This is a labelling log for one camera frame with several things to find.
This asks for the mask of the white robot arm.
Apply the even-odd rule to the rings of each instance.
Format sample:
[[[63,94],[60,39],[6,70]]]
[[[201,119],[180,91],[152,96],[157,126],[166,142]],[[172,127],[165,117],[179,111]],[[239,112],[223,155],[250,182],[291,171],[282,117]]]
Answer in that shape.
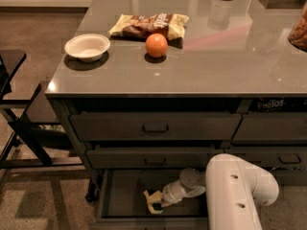
[[[144,196],[149,211],[157,215],[202,194],[206,195],[210,230],[263,230],[257,208],[275,203],[279,186],[270,172],[222,153],[209,160],[204,172],[184,169],[177,181]]]

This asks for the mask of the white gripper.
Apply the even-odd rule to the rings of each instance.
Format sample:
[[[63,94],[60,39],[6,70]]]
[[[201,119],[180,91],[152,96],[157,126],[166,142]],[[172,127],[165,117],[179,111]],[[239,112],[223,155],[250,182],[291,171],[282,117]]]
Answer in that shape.
[[[179,200],[171,191],[170,184],[163,188],[162,193],[160,191],[156,191],[150,195],[148,191],[145,191],[144,196],[148,203],[148,209],[153,215],[160,215],[163,213],[163,210],[166,207],[179,203]]]

